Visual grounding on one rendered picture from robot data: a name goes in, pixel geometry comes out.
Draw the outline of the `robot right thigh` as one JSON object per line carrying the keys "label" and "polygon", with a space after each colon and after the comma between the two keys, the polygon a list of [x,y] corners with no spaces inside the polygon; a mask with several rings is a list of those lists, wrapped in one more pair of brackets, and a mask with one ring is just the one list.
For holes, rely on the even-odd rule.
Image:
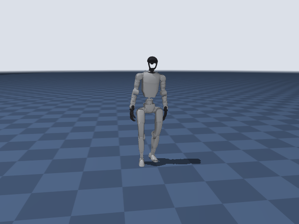
{"label": "robot right thigh", "polygon": [[138,137],[142,137],[145,140],[144,134],[144,123],[145,123],[145,109],[141,107],[136,110],[137,114],[137,125],[138,125]]}

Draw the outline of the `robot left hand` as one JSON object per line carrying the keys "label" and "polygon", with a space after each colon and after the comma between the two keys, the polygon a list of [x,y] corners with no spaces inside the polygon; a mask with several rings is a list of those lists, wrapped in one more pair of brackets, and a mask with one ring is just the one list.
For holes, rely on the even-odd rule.
{"label": "robot left hand", "polygon": [[166,117],[166,115],[167,115],[167,111],[168,111],[168,110],[167,110],[167,107],[165,106],[165,107],[164,107],[163,121],[165,120],[165,117]]}

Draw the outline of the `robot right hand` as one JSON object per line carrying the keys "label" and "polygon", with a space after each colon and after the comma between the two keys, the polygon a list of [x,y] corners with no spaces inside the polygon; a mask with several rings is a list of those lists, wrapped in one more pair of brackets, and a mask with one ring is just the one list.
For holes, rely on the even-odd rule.
{"label": "robot right hand", "polygon": [[[131,106],[131,109],[130,109],[130,119],[131,119],[132,121],[135,121],[135,120],[134,120],[135,116],[134,116],[134,112],[133,112],[133,110],[134,110],[134,105],[132,105],[132,106]],[[133,117],[134,117],[134,118],[133,118]]]}

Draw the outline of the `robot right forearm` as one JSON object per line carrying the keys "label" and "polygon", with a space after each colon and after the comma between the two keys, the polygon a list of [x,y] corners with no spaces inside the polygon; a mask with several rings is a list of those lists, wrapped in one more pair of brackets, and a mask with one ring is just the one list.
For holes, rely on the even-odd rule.
{"label": "robot right forearm", "polygon": [[136,98],[137,98],[137,96],[136,95],[133,95],[134,94],[134,89],[133,89],[133,91],[132,91],[132,96],[131,96],[131,101],[130,101],[130,109],[131,109],[131,106],[132,105],[134,105],[134,107],[135,107],[135,102],[136,102]]}

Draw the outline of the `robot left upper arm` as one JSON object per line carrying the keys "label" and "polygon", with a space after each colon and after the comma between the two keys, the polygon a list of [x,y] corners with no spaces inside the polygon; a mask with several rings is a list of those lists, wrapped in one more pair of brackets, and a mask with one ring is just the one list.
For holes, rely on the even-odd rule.
{"label": "robot left upper arm", "polygon": [[164,96],[167,94],[166,90],[165,90],[165,87],[166,87],[166,77],[162,74],[160,74],[160,88],[161,88],[161,91],[160,91],[160,95],[161,96]]}

